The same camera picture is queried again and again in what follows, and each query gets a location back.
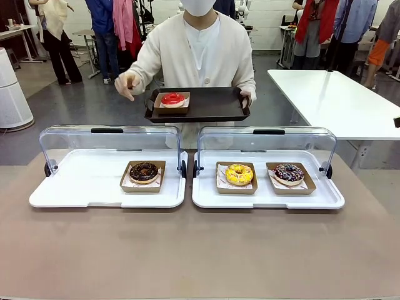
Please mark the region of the person's right hand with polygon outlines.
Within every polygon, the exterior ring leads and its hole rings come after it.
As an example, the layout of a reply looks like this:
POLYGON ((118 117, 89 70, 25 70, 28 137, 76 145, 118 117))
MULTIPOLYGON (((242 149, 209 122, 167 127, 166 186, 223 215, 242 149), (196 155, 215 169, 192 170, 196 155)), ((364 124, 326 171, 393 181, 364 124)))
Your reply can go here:
POLYGON ((120 74, 114 81, 115 88, 117 92, 129 99, 131 102, 134 102, 134 96, 131 93, 131 90, 134 89, 138 84, 140 84, 140 78, 132 72, 124 72, 120 74))

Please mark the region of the person's left hand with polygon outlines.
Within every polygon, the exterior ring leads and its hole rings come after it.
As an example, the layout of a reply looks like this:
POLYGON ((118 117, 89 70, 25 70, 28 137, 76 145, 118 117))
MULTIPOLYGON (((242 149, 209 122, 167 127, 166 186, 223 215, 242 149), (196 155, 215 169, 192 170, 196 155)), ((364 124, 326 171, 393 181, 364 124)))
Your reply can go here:
POLYGON ((242 108, 249 108, 253 102, 252 93, 250 91, 242 90, 240 95, 242 96, 242 108))

